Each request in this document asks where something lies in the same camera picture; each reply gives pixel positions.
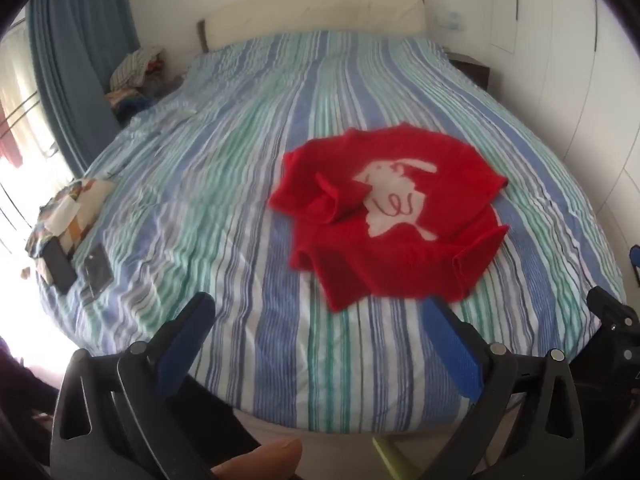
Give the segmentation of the person's left hand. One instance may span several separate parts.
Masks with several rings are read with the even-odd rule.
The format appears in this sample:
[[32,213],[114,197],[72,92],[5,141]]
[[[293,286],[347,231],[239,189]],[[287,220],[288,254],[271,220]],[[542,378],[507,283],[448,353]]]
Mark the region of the person's left hand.
[[302,455],[301,440],[283,439],[227,460],[212,473],[220,480],[288,480],[295,476]]

